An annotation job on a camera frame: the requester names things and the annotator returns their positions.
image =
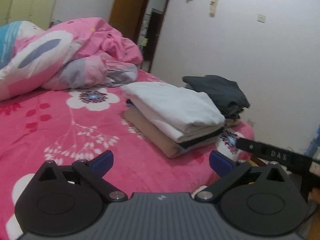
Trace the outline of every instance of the folded white towel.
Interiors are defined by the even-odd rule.
[[[153,123],[159,130],[161,130],[166,136],[170,137],[177,143],[182,143],[190,141],[201,136],[205,136],[209,133],[213,133],[224,126],[222,123],[219,126],[207,126],[202,129],[193,131],[191,133],[183,133],[176,127],[168,124],[165,119],[159,116],[155,111],[153,111],[149,106],[144,104],[139,98],[130,97],[129,98],[136,108],[147,118],[151,123]]]
[[[139,98],[167,124],[186,134],[208,127],[215,131],[225,122],[224,116],[203,92],[161,82],[134,82],[122,86],[122,90],[131,100]]]

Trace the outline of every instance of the folded clothes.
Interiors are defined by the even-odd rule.
[[[136,106],[132,103],[132,101],[130,99],[127,99],[126,103],[127,103],[128,107],[134,107],[137,111],[140,112],[140,110],[136,108]],[[223,128],[220,128],[219,130],[217,130],[215,132],[212,132],[212,133],[209,133],[207,135],[204,135],[204,136],[201,136],[201,137],[189,140],[189,141],[185,141],[185,142],[181,142],[181,143],[176,143],[175,142],[175,143],[184,152],[187,152],[187,151],[190,151],[190,150],[194,149],[195,145],[200,147],[199,144],[201,144],[201,143],[207,143],[207,142],[212,143],[211,142],[212,138],[218,136],[220,133],[222,133],[222,131],[223,131]]]
[[[224,122],[220,123],[218,126],[207,126],[202,129],[193,131],[191,133],[184,133],[157,114],[153,109],[145,105],[139,98],[132,97],[130,99],[132,103],[139,109],[139,111],[156,127],[159,128],[166,136],[170,137],[176,143],[187,142],[199,137],[211,134],[224,126]]]
[[[186,88],[208,94],[225,118],[236,120],[244,107],[250,107],[245,94],[235,81],[215,75],[185,76],[182,80],[188,84]]]
[[[225,122],[224,116],[203,92],[198,93],[162,82],[134,82],[124,85],[122,90],[129,99],[139,99],[143,106],[183,134],[192,134],[202,129],[209,130],[206,133],[208,134],[221,128]],[[145,115],[138,105],[136,107]],[[147,119],[162,130],[149,117]]]
[[[216,137],[209,138],[200,143],[193,144],[188,148],[183,148],[161,132],[155,125],[149,122],[149,120],[146,119],[137,108],[129,107],[124,111],[123,115],[126,120],[139,129],[146,138],[154,143],[168,158],[171,159],[216,141]]]

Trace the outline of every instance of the pink comforter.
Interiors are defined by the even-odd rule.
[[[139,71],[138,81],[158,81]],[[126,192],[192,192],[217,179],[209,153],[244,158],[234,148],[237,136],[253,139],[252,128],[241,123],[208,145],[168,159],[121,113],[126,109],[119,88],[44,91],[0,102],[0,239],[14,239],[19,228],[14,205],[45,160],[69,165],[92,159],[106,149],[114,166],[104,179]]]

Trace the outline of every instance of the wall outlet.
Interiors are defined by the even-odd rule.
[[[247,123],[248,123],[248,125],[250,125],[251,127],[253,127],[253,126],[256,124],[256,122],[255,122],[255,121],[252,121],[251,119],[248,119],[248,120],[247,120]]]
[[[258,22],[262,22],[262,23],[265,23],[266,22],[266,16],[265,15],[262,15],[262,14],[258,14],[258,19],[257,19]]]

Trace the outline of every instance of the light switch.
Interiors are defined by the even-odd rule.
[[[262,23],[265,23],[266,22],[266,16],[265,15],[262,15],[262,14],[258,14],[258,19],[257,19],[258,22],[262,22]]]

